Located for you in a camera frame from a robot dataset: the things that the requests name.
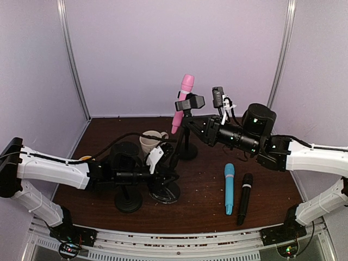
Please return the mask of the pink toy microphone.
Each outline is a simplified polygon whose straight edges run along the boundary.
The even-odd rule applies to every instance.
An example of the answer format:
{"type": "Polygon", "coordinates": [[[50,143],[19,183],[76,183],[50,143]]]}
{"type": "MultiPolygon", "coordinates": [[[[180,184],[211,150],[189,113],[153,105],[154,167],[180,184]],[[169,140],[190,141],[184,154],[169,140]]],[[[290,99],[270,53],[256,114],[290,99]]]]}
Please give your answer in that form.
{"type": "Polygon", "coordinates": [[[191,93],[194,86],[195,77],[190,74],[185,74],[181,82],[181,89],[179,91],[178,101],[176,103],[176,112],[172,120],[171,133],[176,134],[182,123],[183,110],[185,110],[185,103],[188,95],[191,93]]]}

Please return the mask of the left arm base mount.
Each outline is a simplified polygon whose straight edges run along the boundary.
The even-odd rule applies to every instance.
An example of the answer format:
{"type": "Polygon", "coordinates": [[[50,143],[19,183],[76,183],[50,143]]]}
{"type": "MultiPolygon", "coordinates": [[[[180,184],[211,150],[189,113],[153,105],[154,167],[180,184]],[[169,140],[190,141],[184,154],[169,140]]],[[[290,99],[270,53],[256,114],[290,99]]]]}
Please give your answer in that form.
{"type": "Polygon", "coordinates": [[[61,207],[63,211],[62,224],[50,227],[50,236],[56,238],[60,242],[58,253],[64,260],[76,258],[83,246],[93,247],[97,231],[91,228],[75,226],[72,222],[70,211],[61,207]]]}

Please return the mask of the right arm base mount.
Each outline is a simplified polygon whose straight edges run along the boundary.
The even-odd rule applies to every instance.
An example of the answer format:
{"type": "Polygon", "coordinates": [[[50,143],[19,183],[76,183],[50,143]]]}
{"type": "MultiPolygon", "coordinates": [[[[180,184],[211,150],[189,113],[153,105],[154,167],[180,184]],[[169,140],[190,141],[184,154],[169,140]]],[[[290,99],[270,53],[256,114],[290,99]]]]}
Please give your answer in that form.
{"type": "Polygon", "coordinates": [[[287,210],[285,220],[281,225],[260,230],[263,245],[277,245],[278,254],[287,260],[299,257],[308,248],[314,236],[315,224],[312,222],[312,233],[307,245],[300,248],[299,239],[307,235],[307,230],[305,225],[296,221],[298,206],[298,204],[294,205],[287,210]]]}

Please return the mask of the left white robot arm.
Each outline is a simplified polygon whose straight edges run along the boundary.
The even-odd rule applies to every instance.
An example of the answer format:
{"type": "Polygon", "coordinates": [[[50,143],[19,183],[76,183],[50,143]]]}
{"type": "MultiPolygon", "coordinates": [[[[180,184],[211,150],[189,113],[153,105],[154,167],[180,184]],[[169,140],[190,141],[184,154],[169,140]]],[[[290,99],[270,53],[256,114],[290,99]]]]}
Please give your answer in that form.
{"type": "Polygon", "coordinates": [[[54,236],[71,240],[81,233],[73,225],[70,211],[49,200],[29,179],[80,190],[116,189],[116,208],[132,213],[142,205],[142,195],[135,189],[139,183],[147,184],[151,197],[161,203],[178,200],[178,174],[173,166],[164,164],[172,152],[169,143],[160,143],[141,159],[138,146],[123,141],[113,144],[100,161],[94,157],[71,160],[41,154],[23,146],[21,138],[13,138],[1,153],[1,197],[19,201],[42,218],[54,236]]]}

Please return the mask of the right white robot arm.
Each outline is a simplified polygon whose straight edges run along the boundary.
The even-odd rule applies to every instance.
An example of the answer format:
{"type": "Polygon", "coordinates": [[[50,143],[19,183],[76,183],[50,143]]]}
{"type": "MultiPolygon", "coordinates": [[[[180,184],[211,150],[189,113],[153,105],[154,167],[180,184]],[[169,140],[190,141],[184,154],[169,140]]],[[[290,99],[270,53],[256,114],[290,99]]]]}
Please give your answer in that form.
{"type": "Polygon", "coordinates": [[[347,204],[347,148],[309,144],[291,135],[271,135],[276,113],[252,103],[241,123],[224,123],[219,115],[192,116],[192,109],[205,105],[204,98],[183,91],[182,126],[203,143],[213,147],[221,143],[255,157],[263,167],[274,171],[306,170],[338,175],[340,178],[313,199],[288,210],[286,223],[305,226],[315,219],[347,204]]]}

